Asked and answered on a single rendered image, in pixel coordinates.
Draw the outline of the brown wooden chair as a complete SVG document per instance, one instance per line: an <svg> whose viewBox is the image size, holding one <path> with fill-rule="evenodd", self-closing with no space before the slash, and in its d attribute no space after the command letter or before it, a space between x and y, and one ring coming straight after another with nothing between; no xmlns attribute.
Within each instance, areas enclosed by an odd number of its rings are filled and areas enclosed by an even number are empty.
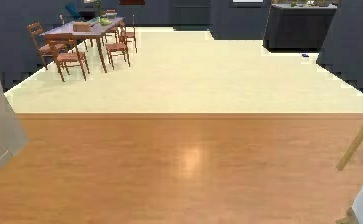
<svg viewBox="0 0 363 224"><path fill-rule="evenodd" d="M90 69L87 62L86 53L78 49L75 40L50 40L48 44L51 48L53 61L57 66L58 73L60 74L62 81L65 81L62 70L65 69L66 72L69 73L69 67L80 67L84 80L87 80L86 73L90 73ZM73 45L74 50L72 52L61 53L58 49L59 44Z"/></svg>
<svg viewBox="0 0 363 224"><path fill-rule="evenodd" d="M124 61L128 63L128 66L131 66L129 48L127 44L126 27L123 20L121 20L116 27L115 37L117 38L115 43L106 45L109 63L111 64L112 68L114 68L113 57L122 55L124 57Z"/></svg>
<svg viewBox="0 0 363 224"><path fill-rule="evenodd" d="M124 37L127 42L131 42L134 46L135 52L138 52L136 29L135 29L135 16L132 16L132 31L128 31L125 26L125 22L123 20L121 20L120 35L122 37Z"/></svg>
<svg viewBox="0 0 363 224"><path fill-rule="evenodd" d="M38 51L38 55L42 61L45 69L48 69L45 58L51 57L52 52L50 45L45 41L43 37L44 29L39 22L34 22L27 26L27 30L32 38L32 41Z"/></svg>

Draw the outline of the dark grey room door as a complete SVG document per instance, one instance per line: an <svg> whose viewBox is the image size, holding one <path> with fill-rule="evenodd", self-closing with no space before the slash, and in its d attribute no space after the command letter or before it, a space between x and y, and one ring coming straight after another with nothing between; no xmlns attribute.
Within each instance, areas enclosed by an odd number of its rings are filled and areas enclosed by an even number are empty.
<svg viewBox="0 0 363 224"><path fill-rule="evenodd" d="M172 22L175 25L208 25L211 0L173 0Z"/></svg>

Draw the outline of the green house plant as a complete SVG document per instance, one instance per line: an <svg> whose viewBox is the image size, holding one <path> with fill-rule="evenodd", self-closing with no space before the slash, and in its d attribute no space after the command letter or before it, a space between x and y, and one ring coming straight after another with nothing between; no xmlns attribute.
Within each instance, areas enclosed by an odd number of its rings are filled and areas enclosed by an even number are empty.
<svg viewBox="0 0 363 224"><path fill-rule="evenodd" d="M105 18L105 17L102 16L101 0L95 0L95 4L96 4L96 7L97 7L99 23L102 26L110 25L111 22L107 18Z"/></svg>

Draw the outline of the brown wooden dining table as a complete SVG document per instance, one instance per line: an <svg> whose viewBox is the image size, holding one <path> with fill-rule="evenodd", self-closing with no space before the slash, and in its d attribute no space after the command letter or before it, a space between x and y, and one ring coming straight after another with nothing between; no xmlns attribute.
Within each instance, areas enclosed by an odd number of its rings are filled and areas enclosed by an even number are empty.
<svg viewBox="0 0 363 224"><path fill-rule="evenodd" d="M46 40L53 40L54 38L57 38L59 35L70 34L71 37L75 40L77 40L77 39L95 40L103 71L107 72L106 64L105 64L105 60L104 60L104 56L103 56L103 51L102 51L101 38L109 29L111 29L113 26L116 26L122 20L123 20L123 17L116 17L114 19L111 19L110 23L105 26L102 26L99 23L93 24L85 32L76 32L73 28L74 21L72 21L67 24L61 25L60 27L57 27L57 28L44 32L43 36L45 37Z"/></svg>

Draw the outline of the tan cardboard box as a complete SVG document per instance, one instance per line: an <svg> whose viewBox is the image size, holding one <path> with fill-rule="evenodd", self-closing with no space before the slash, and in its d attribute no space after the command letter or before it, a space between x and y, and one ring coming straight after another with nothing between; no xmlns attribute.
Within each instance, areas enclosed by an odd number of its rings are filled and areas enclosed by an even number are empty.
<svg viewBox="0 0 363 224"><path fill-rule="evenodd" d="M88 22L74 22L73 23L74 32L91 32L91 26Z"/></svg>

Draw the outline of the black kitchen counter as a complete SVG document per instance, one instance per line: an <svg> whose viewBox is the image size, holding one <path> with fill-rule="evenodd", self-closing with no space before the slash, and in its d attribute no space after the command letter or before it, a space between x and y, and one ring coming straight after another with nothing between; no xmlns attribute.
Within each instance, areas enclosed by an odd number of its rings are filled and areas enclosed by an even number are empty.
<svg viewBox="0 0 363 224"><path fill-rule="evenodd" d="M272 4L263 37L270 52L318 52L325 40L337 7Z"/></svg>

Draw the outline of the tan wooden leg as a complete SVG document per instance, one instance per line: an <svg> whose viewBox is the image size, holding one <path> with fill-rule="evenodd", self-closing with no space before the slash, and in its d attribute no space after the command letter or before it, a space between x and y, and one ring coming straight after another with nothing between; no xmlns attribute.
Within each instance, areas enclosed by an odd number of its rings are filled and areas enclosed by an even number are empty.
<svg viewBox="0 0 363 224"><path fill-rule="evenodd" d="M353 155L355 154L355 152L357 151L358 147L361 145L362 142L363 142L363 125L361 126L359 132L357 133L353 141L348 146L346 152L343 154L338 164L336 165L336 169L338 171L342 171L346 167L346 165L351 160L351 158L353 157Z"/></svg>

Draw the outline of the grey chest of drawers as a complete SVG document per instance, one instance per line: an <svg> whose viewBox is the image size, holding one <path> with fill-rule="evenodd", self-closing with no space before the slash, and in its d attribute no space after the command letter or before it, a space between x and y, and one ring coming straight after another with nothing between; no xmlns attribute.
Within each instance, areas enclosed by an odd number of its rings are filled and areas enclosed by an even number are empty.
<svg viewBox="0 0 363 224"><path fill-rule="evenodd" d="M0 80L0 169L28 142L29 138L7 100Z"/></svg>

